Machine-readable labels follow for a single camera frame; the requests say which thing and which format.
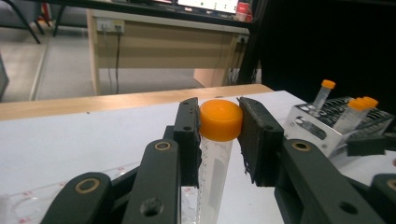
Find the monitor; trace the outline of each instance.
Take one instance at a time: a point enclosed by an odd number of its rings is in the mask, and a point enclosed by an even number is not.
[[[208,10],[236,13],[238,0],[178,0],[177,3],[184,7],[197,7]]]

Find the electrical socket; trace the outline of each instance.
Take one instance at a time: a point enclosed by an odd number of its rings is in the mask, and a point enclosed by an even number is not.
[[[96,18],[96,29],[97,31],[103,31],[106,29],[106,32],[116,33],[116,27],[120,27],[120,31],[122,33],[125,32],[125,21],[123,20],[114,20],[109,18]]]
[[[239,43],[239,44],[242,44],[242,42],[244,43],[244,44],[246,44],[247,42],[248,42],[248,35],[238,35],[238,39],[237,39],[237,42]]]

